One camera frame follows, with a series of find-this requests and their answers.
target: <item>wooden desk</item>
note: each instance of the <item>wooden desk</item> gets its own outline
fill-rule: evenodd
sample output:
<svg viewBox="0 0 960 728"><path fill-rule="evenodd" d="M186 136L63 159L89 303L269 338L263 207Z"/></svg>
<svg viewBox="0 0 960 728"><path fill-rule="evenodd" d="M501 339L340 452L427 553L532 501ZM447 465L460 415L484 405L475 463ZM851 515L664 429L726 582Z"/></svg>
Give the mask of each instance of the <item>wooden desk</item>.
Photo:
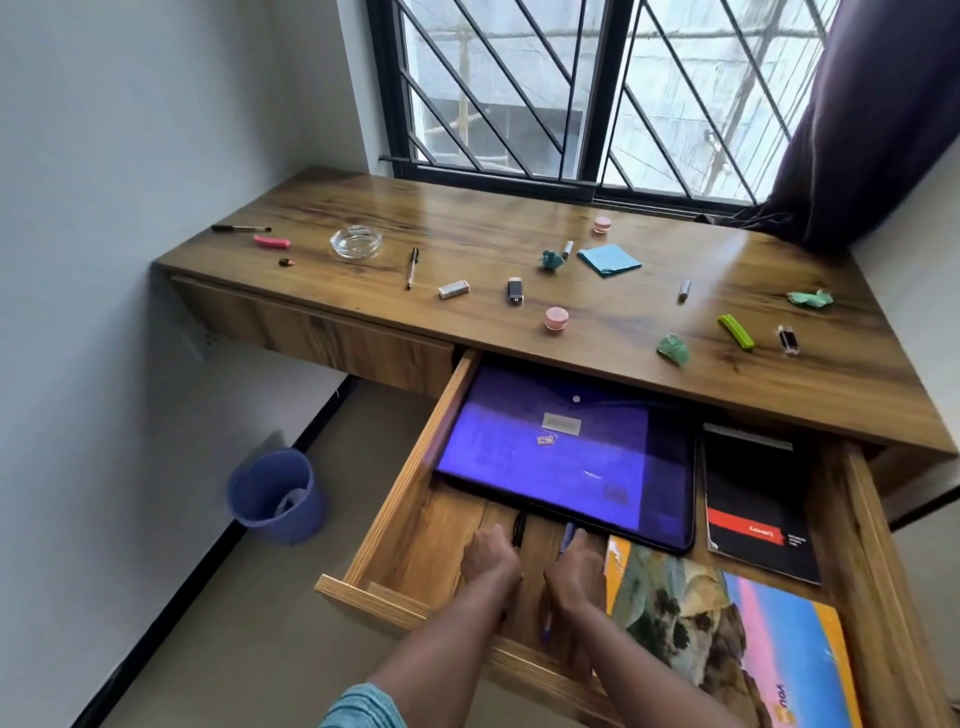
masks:
<svg viewBox="0 0 960 728"><path fill-rule="evenodd" d="M809 502L824 589L718 560L702 543L694 555L837 606L868 724L950 725L867 461L859 445L836 436L876 444L880 475L896 465L887 489L955 456L956 447L860 272L849 259L826 264L766 236L625 213L606 213L612 229L598 237L590 231L597 213L316 170L225 221L272 226L294 242L296 267L278 267L280 255L249 235L210 232L157 264L216 332L439 398L350 571L318 585L338 603L381 626L411 628L452 595L460 551L477 525L509 517L495 503L449 491L433 473L480 352L505 352L824 438ZM380 253L359 263L344 262L328 243L353 222L385 237ZM555 274L539 270L541 252L567 239L576 249L617 243L643 268L611 279L576 259ZM413 245L420 263L407 292ZM521 307L505 301L510 276L523 277ZM467 279L471 292L440 301L437 287L457 279ZM677 305L684 279L693 281L690 298ZM784 297L818 288L836 299L824 311ZM559 336L542 326L551 305L570 311ZM721 313L752 334L753 352L720 328ZM797 331L800 357L781 353L779 325ZM690 347L682 369L654 351L670 332ZM558 538L556 524L537 528L540 536L528 536L521 553L531 573L553 557ZM534 578L524 588L542 583ZM521 623L506 628L492 675L587 722L615 722L596 686L569 680L529 639L531 610L519 610Z"/></svg>

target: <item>green crumpled paper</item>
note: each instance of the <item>green crumpled paper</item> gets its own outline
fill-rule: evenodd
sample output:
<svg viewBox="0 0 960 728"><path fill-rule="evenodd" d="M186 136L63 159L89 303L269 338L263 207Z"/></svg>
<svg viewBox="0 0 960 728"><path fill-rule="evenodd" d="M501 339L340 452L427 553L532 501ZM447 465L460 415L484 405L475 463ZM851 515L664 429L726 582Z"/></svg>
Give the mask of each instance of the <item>green crumpled paper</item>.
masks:
<svg viewBox="0 0 960 728"><path fill-rule="evenodd" d="M680 367L690 360L690 349L686 347L684 340L675 333L667 334L660 339L660 343L657 344L657 351Z"/></svg>
<svg viewBox="0 0 960 728"><path fill-rule="evenodd" d="M825 305L833 303L833 297L823 289L816 293L791 291L786 297L790 299L790 302L794 305L808 305L811 308L823 308Z"/></svg>
<svg viewBox="0 0 960 728"><path fill-rule="evenodd" d="M564 257L553 251L543 251L543 267L548 271L555 271L564 264Z"/></svg>

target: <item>pink eraser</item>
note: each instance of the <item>pink eraser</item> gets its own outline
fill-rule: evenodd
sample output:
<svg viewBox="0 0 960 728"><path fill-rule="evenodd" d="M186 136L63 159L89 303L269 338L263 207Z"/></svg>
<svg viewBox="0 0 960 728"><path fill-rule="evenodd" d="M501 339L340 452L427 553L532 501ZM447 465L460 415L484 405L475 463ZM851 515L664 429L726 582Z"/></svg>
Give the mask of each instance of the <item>pink eraser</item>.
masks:
<svg viewBox="0 0 960 728"><path fill-rule="evenodd" d="M256 240L256 244L261 248L282 248L283 250L290 249L290 241L284 240L281 237L266 237L265 235L254 235L253 239Z"/></svg>
<svg viewBox="0 0 960 728"><path fill-rule="evenodd" d="M553 308L546 309L546 316L543 318L543 325L549 328L551 331L560 331L566 327L566 322L569 320L570 314L566 312L565 308L560 308L554 306Z"/></svg>

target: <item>blue trash bin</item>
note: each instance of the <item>blue trash bin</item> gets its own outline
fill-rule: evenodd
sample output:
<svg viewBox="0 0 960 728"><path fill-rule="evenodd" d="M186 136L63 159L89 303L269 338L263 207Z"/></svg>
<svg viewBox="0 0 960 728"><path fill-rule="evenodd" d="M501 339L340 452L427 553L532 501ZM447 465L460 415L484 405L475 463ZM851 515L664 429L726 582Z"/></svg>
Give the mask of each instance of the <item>blue trash bin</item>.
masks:
<svg viewBox="0 0 960 728"><path fill-rule="evenodd" d="M298 488L306 492L300 501L277 515L280 503ZM234 473L227 499L235 519L279 544L305 541L326 518L326 497L314 482L310 461L293 448L269 452Z"/></svg>

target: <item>black notebook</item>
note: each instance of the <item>black notebook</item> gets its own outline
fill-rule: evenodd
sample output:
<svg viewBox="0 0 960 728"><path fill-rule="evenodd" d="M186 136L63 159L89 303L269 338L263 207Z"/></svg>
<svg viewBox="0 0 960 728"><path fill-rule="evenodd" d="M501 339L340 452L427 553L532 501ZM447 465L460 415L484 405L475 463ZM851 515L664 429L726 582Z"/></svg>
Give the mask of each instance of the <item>black notebook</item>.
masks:
<svg viewBox="0 0 960 728"><path fill-rule="evenodd" d="M704 425L711 551L820 584L804 515L807 472L791 443Z"/></svg>

